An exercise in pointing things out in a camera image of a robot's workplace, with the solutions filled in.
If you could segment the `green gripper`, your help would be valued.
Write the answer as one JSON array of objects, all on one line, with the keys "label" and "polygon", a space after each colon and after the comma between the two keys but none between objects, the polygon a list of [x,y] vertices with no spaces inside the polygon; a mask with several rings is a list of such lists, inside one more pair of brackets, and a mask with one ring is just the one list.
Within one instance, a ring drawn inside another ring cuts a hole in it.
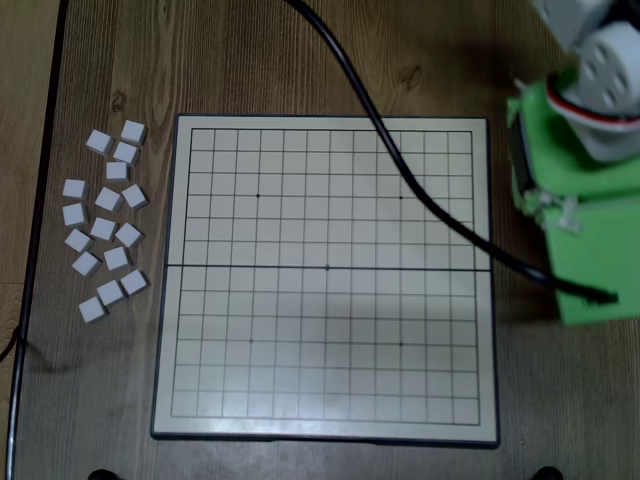
[{"label": "green gripper", "polygon": [[582,115],[572,88],[521,85],[508,100],[512,196],[535,216],[544,207],[639,195],[639,119]]}]

